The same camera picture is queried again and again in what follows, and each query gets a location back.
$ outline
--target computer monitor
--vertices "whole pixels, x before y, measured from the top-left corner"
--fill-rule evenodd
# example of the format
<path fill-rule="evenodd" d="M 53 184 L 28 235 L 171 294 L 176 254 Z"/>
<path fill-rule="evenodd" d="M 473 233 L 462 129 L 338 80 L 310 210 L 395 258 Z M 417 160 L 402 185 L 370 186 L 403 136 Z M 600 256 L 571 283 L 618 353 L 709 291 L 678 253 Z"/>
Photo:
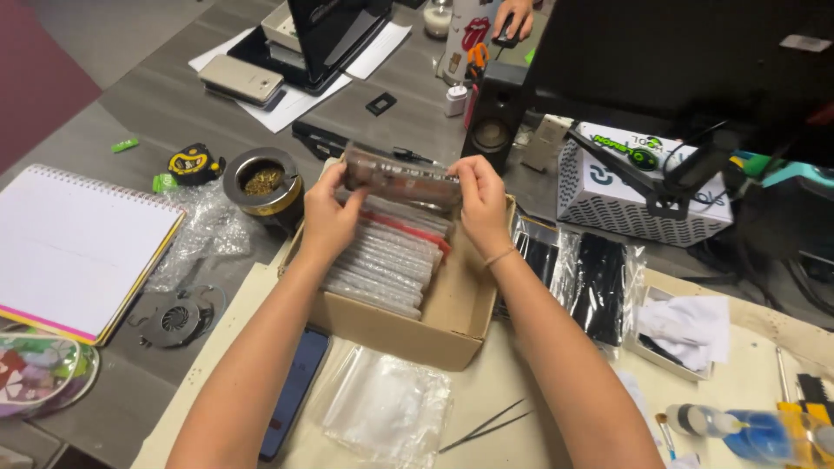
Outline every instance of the computer monitor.
<path fill-rule="evenodd" d="M 559 0 L 525 78 L 536 111 L 834 165 L 834 2 Z"/>

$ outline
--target black speaker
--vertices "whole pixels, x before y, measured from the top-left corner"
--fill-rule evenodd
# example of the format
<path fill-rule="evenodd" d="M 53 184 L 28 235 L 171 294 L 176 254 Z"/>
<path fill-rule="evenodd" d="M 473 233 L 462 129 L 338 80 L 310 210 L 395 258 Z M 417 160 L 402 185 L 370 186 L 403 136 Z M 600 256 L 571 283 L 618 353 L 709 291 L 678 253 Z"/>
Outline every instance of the black speaker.
<path fill-rule="evenodd" d="M 526 74 L 527 68 L 518 65 L 487 62 L 461 158 L 483 154 L 498 174 L 504 173 L 526 109 L 521 92 Z"/>

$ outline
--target person's hand on mouse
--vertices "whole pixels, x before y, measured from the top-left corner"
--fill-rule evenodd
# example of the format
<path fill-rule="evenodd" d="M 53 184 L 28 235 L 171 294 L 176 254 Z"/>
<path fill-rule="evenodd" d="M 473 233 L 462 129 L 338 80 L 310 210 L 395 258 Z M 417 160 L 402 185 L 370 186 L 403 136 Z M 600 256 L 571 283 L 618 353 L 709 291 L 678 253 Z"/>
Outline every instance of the person's hand on mouse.
<path fill-rule="evenodd" d="M 513 23 L 507 29 L 507 38 L 512 39 L 519 33 L 519 40 L 524 41 L 533 30 L 533 0 L 504 0 L 495 15 L 495 25 L 492 28 L 492 38 L 495 39 L 504 28 L 504 21 L 510 13 L 514 14 Z"/>
<path fill-rule="evenodd" d="M 484 259 L 506 252 L 512 246 L 507 229 L 504 181 L 481 155 L 462 158 L 449 167 L 460 179 L 464 196 L 461 221 L 466 235 Z"/>
<path fill-rule="evenodd" d="M 312 257 L 328 264 L 342 254 L 354 240 L 359 209 L 368 194 L 354 191 L 344 207 L 334 197 L 342 184 L 347 164 L 333 164 L 304 195 L 304 237 L 299 256 Z"/>

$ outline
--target desk surface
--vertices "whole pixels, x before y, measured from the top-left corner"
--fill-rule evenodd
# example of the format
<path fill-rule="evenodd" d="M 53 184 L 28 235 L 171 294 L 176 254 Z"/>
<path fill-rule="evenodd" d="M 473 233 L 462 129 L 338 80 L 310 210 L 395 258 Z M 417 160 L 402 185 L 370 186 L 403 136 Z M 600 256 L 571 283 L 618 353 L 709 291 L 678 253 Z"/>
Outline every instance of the desk surface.
<path fill-rule="evenodd" d="M 133 189 L 149 190 L 169 156 L 194 142 L 231 159 L 243 151 L 274 146 L 294 156 L 307 181 L 318 178 L 322 163 L 289 129 L 272 134 L 237 104 L 205 95 L 187 61 L 252 27 L 281 0 L 226 0 L 151 54 L 89 108 L 57 131 L 21 163 L 0 175 L 0 187 L 26 165 L 45 163 Z M 445 44 L 423 33 L 420 12 L 394 5 L 394 22 L 414 25 L 409 38 L 366 81 L 354 80 L 304 116 L 304 120 L 346 137 L 384 146 L 401 146 L 452 163 L 459 157 L 465 130 L 460 117 L 443 115 L 447 87 L 433 78 Z M 383 92 L 398 103 L 380 117 L 364 106 Z M 110 154 L 109 145 L 136 136 L 140 145 Z M 507 189 L 533 214 L 555 219 L 555 176 L 510 164 Z M 195 280 L 221 285 L 233 295 L 256 261 L 272 259 L 283 240 L 265 233 L 253 237 L 252 252 L 232 260 L 207 260 Z M 708 274 L 683 250 L 648 244 L 649 266 L 669 275 Z M 737 289 L 722 290 L 745 296 Z M 774 282 L 774 293 L 797 311 L 813 317 L 793 286 Z M 151 315 L 169 295 L 143 295 L 137 317 Z M 130 466 L 153 429 L 205 338 L 177 350 L 145 349 L 138 331 L 122 325 L 102 349 L 103 366 L 90 394 L 75 406 L 34 422 L 45 431 L 114 467 Z"/>

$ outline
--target spiral notebook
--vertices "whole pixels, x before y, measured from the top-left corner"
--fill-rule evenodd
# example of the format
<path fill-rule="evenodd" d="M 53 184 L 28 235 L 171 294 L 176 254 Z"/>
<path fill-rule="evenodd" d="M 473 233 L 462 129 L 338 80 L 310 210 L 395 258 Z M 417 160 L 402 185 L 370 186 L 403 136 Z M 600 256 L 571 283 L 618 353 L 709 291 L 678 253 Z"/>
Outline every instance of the spiral notebook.
<path fill-rule="evenodd" d="M 104 343 L 184 216 L 151 194 L 29 166 L 0 192 L 0 315 Z"/>

